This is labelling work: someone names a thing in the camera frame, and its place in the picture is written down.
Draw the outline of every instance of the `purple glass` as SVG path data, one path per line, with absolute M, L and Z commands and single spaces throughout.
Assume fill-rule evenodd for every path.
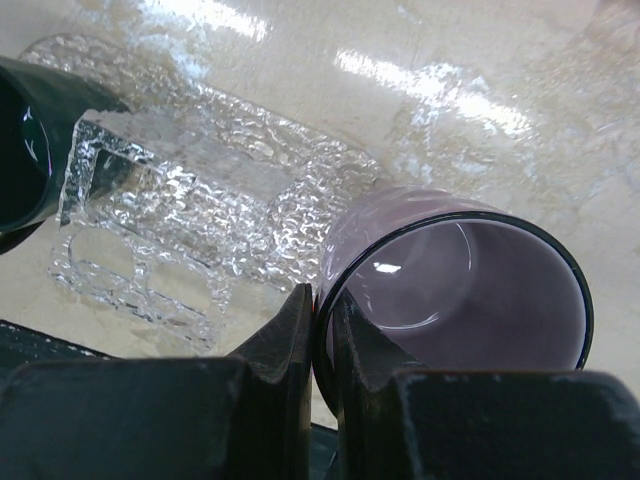
M 332 373 L 331 310 L 345 288 L 430 368 L 557 370 L 586 361 L 586 280 L 567 250 L 529 222 L 441 190 L 397 187 L 361 198 L 333 226 L 325 252 L 318 377 Z M 318 379 L 325 399 L 329 381 Z

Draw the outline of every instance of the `dark green cup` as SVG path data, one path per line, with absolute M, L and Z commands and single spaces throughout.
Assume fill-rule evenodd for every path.
M 97 83 L 0 57 L 0 254 L 58 209 L 82 114 L 126 111 Z

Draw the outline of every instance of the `white marble countertop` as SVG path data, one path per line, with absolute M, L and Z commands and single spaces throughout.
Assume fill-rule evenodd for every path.
M 359 146 L 399 178 L 539 224 L 572 252 L 590 283 L 596 331 L 587 368 L 619 376 L 640 395 L 637 2 L 0 6 L 2 55 L 16 57 L 48 35 L 97 35 Z M 119 356 L 184 352 L 142 320 L 47 278 L 54 230 L 48 222 L 0 257 L 0 317 Z M 229 347 L 257 327 L 239 325 Z

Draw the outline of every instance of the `glass rim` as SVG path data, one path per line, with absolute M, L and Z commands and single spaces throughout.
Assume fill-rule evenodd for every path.
M 325 403 L 331 410 L 331 412 L 337 416 L 337 398 L 336 390 L 333 383 L 334 370 L 333 364 L 329 359 L 329 355 L 326 351 L 326 338 L 329 328 L 329 320 L 331 312 L 335 303 L 339 297 L 339 294 L 344 289 L 347 281 L 351 276 L 360 268 L 375 252 L 385 247 L 388 243 L 400 238 L 403 235 L 419 230 L 423 227 L 435 225 L 448 220 L 488 220 L 494 223 L 502 223 L 510 225 L 519 229 L 522 229 L 538 239 L 542 240 L 545 244 L 553 248 L 556 253 L 566 262 L 578 283 L 578 287 L 582 294 L 582 300 L 585 309 L 585 336 L 583 341 L 580 357 L 578 358 L 575 370 L 581 370 L 589 356 L 591 350 L 591 343 L 593 340 L 594 330 L 594 310 L 591 292 L 587 284 L 587 279 L 582 272 L 582 269 L 578 265 L 575 258 L 569 253 L 569 251 L 553 237 L 550 233 L 544 229 L 534 225 L 531 222 L 523 220 L 506 213 L 498 213 L 492 211 L 481 210 L 467 210 L 451 213 L 443 213 L 439 215 L 430 216 L 417 221 L 414 221 L 408 225 L 400 227 L 391 233 L 383 236 L 369 245 L 363 252 L 361 252 L 344 271 L 340 274 L 338 279 L 332 285 L 331 289 L 327 292 L 322 305 L 319 304 L 319 295 L 316 294 L 314 312 L 315 315 L 315 327 L 313 335 L 312 345 L 312 365 L 313 372 L 320 389 L 320 393 L 324 398 Z

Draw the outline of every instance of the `black plastic part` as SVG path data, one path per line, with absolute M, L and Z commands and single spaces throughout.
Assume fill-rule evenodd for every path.
M 298 286 L 226 358 L 42 362 L 100 354 L 0 323 L 5 372 L 23 364 L 0 398 L 0 478 L 324 478 L 337 438 L 309 421 L 311 306 Z
M 0 233 L 0 255 L 13 250 L 29 238 L 44 222 L 29 225 L 13 232 Z
M 640 478 L 640 408 L 609 375 L 406 368 L 348 292 L 333 329 L 342 478 Z
M 85 111 L 128 108 L 96 82 L 4 57 L 0 57 L 0 101 L 4 109 L 0 121 L 0 198 L 4 202 L 0 232 L 6 234 L 41 223 L 57 211 L 74 126 Z M 40 136 L 26 142 L 20 124 L 24 126 L 31 116 L 35 122 L 29 126 L 31 133 Z M 35 148 L 34 141 L 43 145 Z M 40 159 L 47 164 L 44 170 L 33 162 L 35 151 L 45 157 Z

